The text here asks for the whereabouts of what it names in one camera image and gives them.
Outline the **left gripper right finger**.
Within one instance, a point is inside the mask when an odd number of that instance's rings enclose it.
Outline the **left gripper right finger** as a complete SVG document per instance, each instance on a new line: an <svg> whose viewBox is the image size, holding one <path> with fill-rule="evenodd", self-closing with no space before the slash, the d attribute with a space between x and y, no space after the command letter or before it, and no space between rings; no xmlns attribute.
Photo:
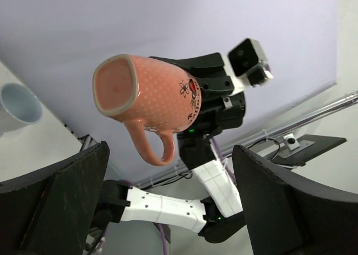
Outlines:
<svg viewBox="0 0 358 255"><path fill-rule="evenodd" d="M357 254L357 194L312 181L242 145L232 152L254 254Z"/></svg>

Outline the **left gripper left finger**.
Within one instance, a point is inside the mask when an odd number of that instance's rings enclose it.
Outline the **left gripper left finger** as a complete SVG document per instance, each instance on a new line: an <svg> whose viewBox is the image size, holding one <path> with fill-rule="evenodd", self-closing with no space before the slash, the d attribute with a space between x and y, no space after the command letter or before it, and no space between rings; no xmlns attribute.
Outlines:
<svg viewBox="0 0 358 255"><path fill-rule="evenodd" d="M1 254L82 254L109 154L102 141L1 182Z"/></svg>

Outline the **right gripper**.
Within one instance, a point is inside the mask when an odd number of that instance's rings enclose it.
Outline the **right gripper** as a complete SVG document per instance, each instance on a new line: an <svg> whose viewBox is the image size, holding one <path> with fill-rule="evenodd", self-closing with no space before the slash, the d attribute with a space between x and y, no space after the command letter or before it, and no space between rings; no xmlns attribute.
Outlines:
<svg viewBox="0 0 358 255"><path fill-rule="evenodd" d="M229 96L234 90L232 80L225 72L223 58L218 52L187 59L169 59L158 56L150 58L180 67L194 76L203 98ZM238 128L243 124L246 98L241 92L206 103L202 109L204 112L200 112L190 126L190 135L205 135L212 138L221 134L223 130Z"/></svg>

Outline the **pink mug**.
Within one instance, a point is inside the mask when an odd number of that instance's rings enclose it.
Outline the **pink mug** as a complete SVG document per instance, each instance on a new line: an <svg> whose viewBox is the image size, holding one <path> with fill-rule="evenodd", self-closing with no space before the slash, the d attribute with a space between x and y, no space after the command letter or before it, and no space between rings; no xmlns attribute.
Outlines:
<svg viewBox="0 0 358 255"><path fill-rule="evenodd" d="M120 54L94 71L98 111L126 127L144 161L166 166L175 157L174 134L197 119L202 95L197 80L176 65Z"/></svg>

